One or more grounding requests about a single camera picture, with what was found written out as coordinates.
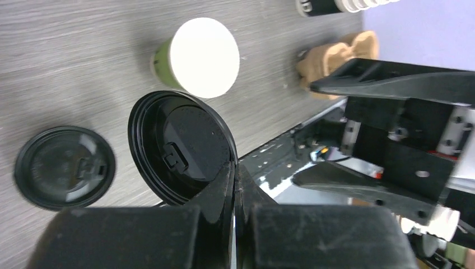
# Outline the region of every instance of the metal bracket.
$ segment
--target metal bracket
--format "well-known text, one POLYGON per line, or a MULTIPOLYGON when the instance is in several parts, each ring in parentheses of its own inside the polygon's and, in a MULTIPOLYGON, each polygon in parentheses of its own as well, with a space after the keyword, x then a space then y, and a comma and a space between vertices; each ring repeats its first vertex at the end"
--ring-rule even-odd
POLYGON ((351 156, 356 140, 358 139, 360 126, 361 123, 355 122, 354 120, 349 120, 346 123, 346 128, 344 130, 343 139, 340 147, 341 153, 351 156))
POLYGON ((447 127, 442 135, 437 151, 447 155, 454 155, 460 140, 463 137, 465 125, 467 124, 467 107, 456 106, 447 122, 447 127))

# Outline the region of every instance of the black cup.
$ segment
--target black cup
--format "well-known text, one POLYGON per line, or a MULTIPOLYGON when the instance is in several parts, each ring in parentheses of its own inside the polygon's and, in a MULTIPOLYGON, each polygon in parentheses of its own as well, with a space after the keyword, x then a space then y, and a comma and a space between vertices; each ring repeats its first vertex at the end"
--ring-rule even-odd
POLYGON ((334 0, 295 0, 297 10, 304 17, 341 13, 334 0))
POLYGON ((156 91, 137 101, 128 126, 134 162, 168 205, 183 205, 223 166, 237 164, 231 131, 207 104, 183 92, 156 91))

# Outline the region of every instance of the red component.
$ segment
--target red component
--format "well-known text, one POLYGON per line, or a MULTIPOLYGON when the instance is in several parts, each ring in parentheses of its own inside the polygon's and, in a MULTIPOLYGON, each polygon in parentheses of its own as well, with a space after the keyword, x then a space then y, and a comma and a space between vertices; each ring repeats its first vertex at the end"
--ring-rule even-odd
POLYGON ((443 154, 443 153, 437 152, 435 150, 430 150, 430 151, 428 151, 428 153, 434 154, 434 155, 437 155, 439 157, 443 157, 443 158, 446 158, 446 159, 451 159, 451 160, 454 160, 454 161, 457 161, 459 159, 455 156, 450 156, 450 155, 447 155, 447 154, 443 154))

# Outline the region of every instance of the beige object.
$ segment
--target beige object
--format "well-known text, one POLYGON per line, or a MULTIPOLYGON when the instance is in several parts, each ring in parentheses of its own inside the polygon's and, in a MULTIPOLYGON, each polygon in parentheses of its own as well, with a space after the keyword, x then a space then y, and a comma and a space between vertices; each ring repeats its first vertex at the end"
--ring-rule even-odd
POLYGON ((475 251, 473 249, 467 249, 465 254, 465 268, 475 269, 475 251))
MULTIPOLYGON (((353 58, 377 59, 379 42, 374 31, 363 31, 345 35, 339 43, 327 44, 311 49, 305 59, 297 64, 302 79, 300 86, 310 91, 310 83, 330 75, 333 71, 353 58)), ((337 95, 310 92, 319 99, 334 100, 337 95)))
MULTIPOLYGON (((354 58, 351 48, 345 43, 327 44, 311 49, 305 59, 297 64, 297 71, 302 79, 300 86, 310 91, 311 82, 328 76, 344 63, 354 58)), ((336 95, 326 95, 311 92, 312 96, 320 99, 334 100, 336 95)))
POLYGON ((355 58, 376 60, 379 57, 379 41, 374 31, 347 34, 340 42, 350 46, 355 58))

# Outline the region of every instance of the tabletop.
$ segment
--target tabletop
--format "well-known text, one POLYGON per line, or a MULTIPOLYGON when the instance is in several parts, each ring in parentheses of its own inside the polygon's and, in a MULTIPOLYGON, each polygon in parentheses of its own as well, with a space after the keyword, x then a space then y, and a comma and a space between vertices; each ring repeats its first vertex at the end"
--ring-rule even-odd
POLYGON ((46 128, 86 127, 111 144, 117 173, 94 206, 159 201, 133 163, 128 117, 143 95, 169 90, 148 60, 196 17, 222 22, 239 46, 235 85, 206 103, 240 156, 331 105, 298 89, 297 55, 362 27, 358 14, 303 18, 294 0, 1 0, 0 268, 23 268, 54 215, 26 202, 12 180, 19 149, 46 128))

